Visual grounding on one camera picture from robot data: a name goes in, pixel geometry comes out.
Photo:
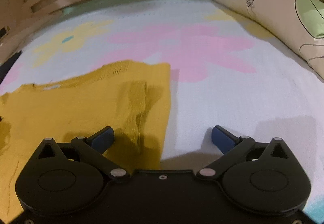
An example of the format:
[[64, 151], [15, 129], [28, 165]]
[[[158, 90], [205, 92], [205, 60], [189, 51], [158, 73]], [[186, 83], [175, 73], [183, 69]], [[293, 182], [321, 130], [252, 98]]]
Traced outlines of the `black wall socket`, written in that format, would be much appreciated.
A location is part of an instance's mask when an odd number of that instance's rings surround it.
[[0, 29], [0, 38], [2, 39], [3, 37], [5, 37], [7, 35], [7, 33], [9, 32], [10, 28], [8, 26], [4, 26]]

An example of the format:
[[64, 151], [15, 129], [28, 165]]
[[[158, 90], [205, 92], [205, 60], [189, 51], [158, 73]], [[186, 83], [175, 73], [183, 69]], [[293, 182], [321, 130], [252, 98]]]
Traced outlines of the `floral pastel bed blanket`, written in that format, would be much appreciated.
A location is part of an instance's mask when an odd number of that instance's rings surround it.
[[260, 142], [285, 140], [311, 180], [305, 212], [323, 221], [323, 81], [255, 22], [210, 0], [91, 0], [21, 46], [1, 96], [121, 61], [171, 68], [160, 168], [199, 170], [220, 156], [221, 125]]

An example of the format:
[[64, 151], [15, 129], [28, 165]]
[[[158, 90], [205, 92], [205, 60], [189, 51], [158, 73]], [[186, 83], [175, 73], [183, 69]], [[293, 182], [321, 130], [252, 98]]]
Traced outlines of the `dark maroon folded garment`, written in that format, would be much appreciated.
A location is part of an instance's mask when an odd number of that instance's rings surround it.
[[0, 83], [3, 82], [4, 78], [6, 77], [6, 75], [8, 74], [8, 72], [10, 71], [14, 63], [16, 62], [16, 60], [20, 57], [21, 53], [22, 53], [21, 51], [15, 53], [5, 63], [3, 63], [0, 66]]

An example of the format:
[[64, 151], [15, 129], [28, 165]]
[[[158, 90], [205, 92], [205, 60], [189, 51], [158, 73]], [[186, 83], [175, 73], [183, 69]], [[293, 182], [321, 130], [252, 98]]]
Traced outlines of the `mustard yellow knit sweater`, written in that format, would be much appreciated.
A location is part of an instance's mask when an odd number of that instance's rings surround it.
[[22, 208], [14, 184], [46, 138], [68, 142], [109, 126], [105, 156], [129, 171], [159, 169], [169, 120], [171, 68], [121, 61], [50, 84], [25, 84], [1, 96], [1, 219]]

